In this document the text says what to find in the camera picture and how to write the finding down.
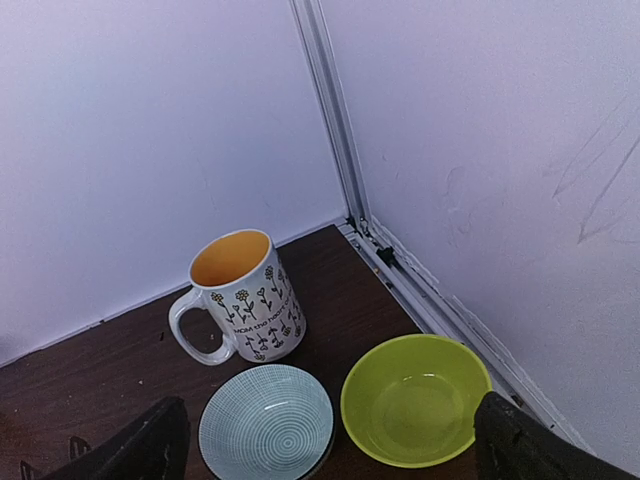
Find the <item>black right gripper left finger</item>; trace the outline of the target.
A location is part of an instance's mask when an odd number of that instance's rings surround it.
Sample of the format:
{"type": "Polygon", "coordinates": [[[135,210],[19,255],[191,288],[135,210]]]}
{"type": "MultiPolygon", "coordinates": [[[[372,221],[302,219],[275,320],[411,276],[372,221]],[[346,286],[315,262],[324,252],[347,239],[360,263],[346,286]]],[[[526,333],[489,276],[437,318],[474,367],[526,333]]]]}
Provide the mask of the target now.
{"type": "Polygon", "coordinates": [[[183,479],[190,448],[185,402],[170,396],[155,403],[98,448],[49,479],[183,479]]]}

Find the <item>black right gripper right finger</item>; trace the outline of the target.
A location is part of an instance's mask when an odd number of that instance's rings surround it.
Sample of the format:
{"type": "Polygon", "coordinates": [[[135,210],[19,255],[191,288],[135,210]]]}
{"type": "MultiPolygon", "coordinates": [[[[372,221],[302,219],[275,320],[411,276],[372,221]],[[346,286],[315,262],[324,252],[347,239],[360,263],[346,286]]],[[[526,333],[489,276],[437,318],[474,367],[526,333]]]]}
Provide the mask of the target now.
{"type": "Polygon", "coordinates": [[[637,477],[563,440],[496,392],[474,415],[480,479],[622,479],[637,477]]]}

